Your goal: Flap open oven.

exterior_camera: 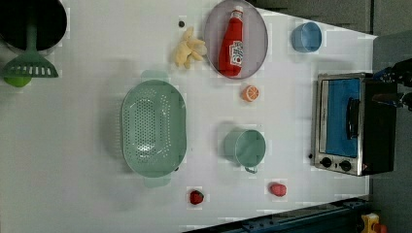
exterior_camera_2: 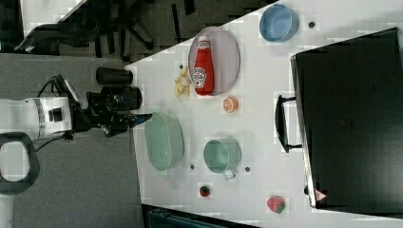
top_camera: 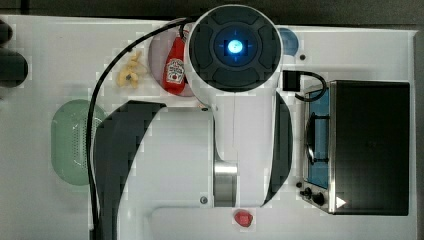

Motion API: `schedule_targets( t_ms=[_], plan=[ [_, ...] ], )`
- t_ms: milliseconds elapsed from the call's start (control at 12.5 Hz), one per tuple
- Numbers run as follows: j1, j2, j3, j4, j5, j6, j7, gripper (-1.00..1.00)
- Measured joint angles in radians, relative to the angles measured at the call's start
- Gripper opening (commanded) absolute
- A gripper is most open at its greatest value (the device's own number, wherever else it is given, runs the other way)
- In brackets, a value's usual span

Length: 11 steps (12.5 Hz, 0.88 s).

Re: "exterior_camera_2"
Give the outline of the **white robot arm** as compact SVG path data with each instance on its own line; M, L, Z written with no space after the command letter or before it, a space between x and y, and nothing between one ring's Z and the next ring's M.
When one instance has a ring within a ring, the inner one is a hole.
M71 138L91 128L101 128L109 138L151 118L151 114L125 115L97 104L82 108L71 96L1 100L1 133L22 133L33 141Z

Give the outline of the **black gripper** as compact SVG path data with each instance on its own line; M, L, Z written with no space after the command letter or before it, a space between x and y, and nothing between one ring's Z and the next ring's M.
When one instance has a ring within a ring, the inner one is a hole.
M125 133L135 124L142 124L152 118L151 114L130 113L131 110L116 111L108 106L109 99L106 95L96 92L86 94L88 107L77 108L74 111L73 130L85 132L91 128L101 128L107 138Z

